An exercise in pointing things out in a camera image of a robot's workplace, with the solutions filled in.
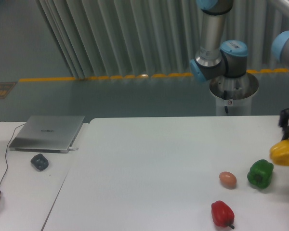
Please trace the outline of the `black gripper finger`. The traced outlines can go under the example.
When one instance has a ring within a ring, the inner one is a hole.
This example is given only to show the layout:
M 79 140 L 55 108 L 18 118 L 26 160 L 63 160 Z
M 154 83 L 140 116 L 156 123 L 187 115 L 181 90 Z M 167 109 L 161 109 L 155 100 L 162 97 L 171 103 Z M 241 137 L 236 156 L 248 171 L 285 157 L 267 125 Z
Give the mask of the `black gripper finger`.
M 283 136 L 281 140 L 287 140 L 289 138 L 289 124 L 283 123 L 281 127 L 283 131 Z

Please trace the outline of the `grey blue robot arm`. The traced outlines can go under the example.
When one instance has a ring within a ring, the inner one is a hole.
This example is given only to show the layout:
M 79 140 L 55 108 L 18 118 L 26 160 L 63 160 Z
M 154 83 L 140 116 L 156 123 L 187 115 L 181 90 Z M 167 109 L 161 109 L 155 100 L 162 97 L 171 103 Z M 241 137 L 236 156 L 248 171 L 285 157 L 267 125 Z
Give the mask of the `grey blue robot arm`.
M 197 0 L 204 13 L 199 51 L 190 60 L 190 69 L 196 80 L 210 80 L 210 92 L 216 99 L 216 115 L 249 115 L 251 99 L 259 83 L 247 73 L 248 48 L 239 40 L 221 43 L 227 14 L 233 0 Z M 289 18 L 289 0 L 269 0 Z M 272 55 L 289 68 L 289 31 L 282 32 L 273 41 Z M 280 112 L 278 126 L 283 130 L 282 140 L 289 138 L 289 108 Z

